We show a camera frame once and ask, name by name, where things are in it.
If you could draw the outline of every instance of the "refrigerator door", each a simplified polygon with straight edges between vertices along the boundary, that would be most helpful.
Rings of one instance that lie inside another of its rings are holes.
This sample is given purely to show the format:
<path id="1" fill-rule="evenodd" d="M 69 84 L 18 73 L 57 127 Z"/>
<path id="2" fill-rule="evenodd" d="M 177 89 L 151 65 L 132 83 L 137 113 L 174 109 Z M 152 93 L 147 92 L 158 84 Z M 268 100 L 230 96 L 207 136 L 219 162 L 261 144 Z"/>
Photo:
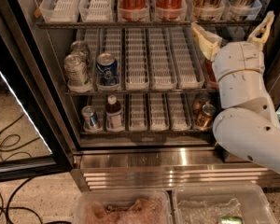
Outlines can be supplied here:
<path id="1" fill-rule="evenodd" d="M 24 34 L 9 9 L 7 0 L 0 0 L 0 81 L 2 86 L 7 87 L 3 98 L 8 105 L 14 103 L 14 106 L 10 107 L 24 113 L 20 119 L 23 117 L 27 120 L 32 129 L 24 128 L 25 130 L 21 131 L 27 132 L 23 139 L 29 135 L 34 136 L 35 140 L 32 141 L 38 142 L 39 149 L 35 154 L 30 154 L 25 151 L 25 147 L 29 144 L 15 141 L 16 144 L 13 145 L 10 144 L 12 140 L 5 144 L 6 140 L 2 141 L 4 135 L 1 134 L 6 128 L 3 128 L 0 131 L 0 181 L 70 171 L 73 168 L 73 157 L 67 144 L 72 143 L 72 139 L 69 137 L 70 134 L 66 136 L 61 130 L 61 126 L 65 126 L 63 120 L 53 115 L 54 110 L 57 110 L 57 105 L 49 92 L 53 89 L 46 88 L 49 86 L 49 80 L 45 81 L 44 76 L 40 76 L 41 67 L 35 63 L 37 56 L 32 55 L 23 37 Z M 12 122 L 12 117 L 3 118 L 4 115 L 8 115 L 8 112 L 3 110 L 0 119 L 8 121 L 9 118 Z"/>

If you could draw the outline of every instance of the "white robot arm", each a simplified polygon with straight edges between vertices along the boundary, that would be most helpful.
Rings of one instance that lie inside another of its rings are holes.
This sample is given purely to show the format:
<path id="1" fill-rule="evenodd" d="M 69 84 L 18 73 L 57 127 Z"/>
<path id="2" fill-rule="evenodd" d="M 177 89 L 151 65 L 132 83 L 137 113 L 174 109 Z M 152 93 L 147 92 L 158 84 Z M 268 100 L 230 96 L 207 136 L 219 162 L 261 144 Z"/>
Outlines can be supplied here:
<path id="1" fill-rule="evenodd" d="M 280 123 L 262 78 L 262 48 L 272 22 L 269 12 L 248 41 L 230 42 L 216 50 L 212 67 L 225 110 L 215 118 L 213 132 L 230 153 L 280 174 Z M 195 39 L 197 29 L 192 32 Z"/>

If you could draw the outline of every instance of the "brown bottle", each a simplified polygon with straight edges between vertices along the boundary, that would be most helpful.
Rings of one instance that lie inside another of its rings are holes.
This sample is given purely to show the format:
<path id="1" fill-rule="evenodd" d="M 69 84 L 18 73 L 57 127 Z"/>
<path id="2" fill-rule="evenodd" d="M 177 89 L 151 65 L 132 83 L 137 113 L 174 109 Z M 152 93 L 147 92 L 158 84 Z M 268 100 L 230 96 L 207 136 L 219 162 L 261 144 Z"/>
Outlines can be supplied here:
<path id="1" fill-rule="evenodd" d="M 111 129 L 117 129 L 122 126 L 122 109 L 120 102 L 115 95 L 109 95 L 105 107 L 106 118 Z"/>

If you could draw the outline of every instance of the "bottle label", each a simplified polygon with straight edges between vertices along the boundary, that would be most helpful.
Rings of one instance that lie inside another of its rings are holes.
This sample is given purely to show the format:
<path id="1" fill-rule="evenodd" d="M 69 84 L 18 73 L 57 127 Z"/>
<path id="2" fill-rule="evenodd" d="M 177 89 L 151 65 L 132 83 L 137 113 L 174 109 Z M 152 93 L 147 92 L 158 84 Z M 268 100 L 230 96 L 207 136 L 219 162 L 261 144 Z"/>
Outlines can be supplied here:
<path id="1" fill-rule="evenodd" d="M 122 109 L 116 113 L 107 113 L 106 118 L 111 129 L 116 129 L 122 126 Z"/>

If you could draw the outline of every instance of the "green can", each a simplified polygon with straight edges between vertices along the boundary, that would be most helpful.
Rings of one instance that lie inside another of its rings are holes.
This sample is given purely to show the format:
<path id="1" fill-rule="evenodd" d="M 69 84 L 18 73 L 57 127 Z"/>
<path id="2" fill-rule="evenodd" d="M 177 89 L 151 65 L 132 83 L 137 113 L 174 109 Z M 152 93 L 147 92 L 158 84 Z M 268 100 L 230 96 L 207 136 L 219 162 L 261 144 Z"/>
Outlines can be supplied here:
<path id="1" fill-rule="evenodd" d="M 221 217 L 218 224 L 244 224 L 241 217 Z"/>

